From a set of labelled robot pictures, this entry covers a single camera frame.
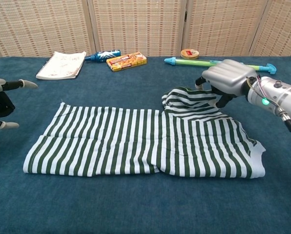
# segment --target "toy water gun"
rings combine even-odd
[[[191,65],[191,66],[204,66],[204,67],[212,67],[216,64],[222,62],[217,60],[189,60],[189,59],[178,59],[176,57],[166,58],[164,62],[169,63],[171,65]],[[258,65],[247,65],[249,67],[254,68],[255,71],[261,72],[269,72],[270,74],[275,74],[277,69],[270,63],[267,63],[266,66],[258,66]]]

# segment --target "blue carpet surface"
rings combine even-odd
[[[291,57],[235,57],[277,67],[274,79],[291,84]],[[75,106],[163,110],[164,92],[185,86],[206,68],[171,66],[164,58],[112,72],[85,62],[71,80],[37,80],[47,58],[0,58],[0,78],[27,79],[37,90],[7,94],[16,109],[3,118],[20,124],[0,131],[0,233],[286,233],[291,234],[291,133],[281,119],[239,97],[222,112],[240,121],[266,148],[258,179],[101,175],[34,175],[25,156],[63,101]]]

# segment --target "spiral notebook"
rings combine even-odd
[[[73,79],[78,75],[86,52],[64,54],[55,51],[36,74],[37,79]]]

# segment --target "woven folding screen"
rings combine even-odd
[[[291,0],[270,0],[251,54],[291,56]]]
[[[267,0],[189,0],[183,49],[247,56]]]
[[[186,0],[88,0],[97,50],[179,55]]]
[[[2,56],[91,53],[91,37],[90,41],[82,0],[0,0]]]

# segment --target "green and white striped cloth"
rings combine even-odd
[[[208,102],[211,91],[175,88],[164,111],[61,103],[26,156],[25,173],[69,176],[149,174],[186,177],[265,175],[260,142]]]

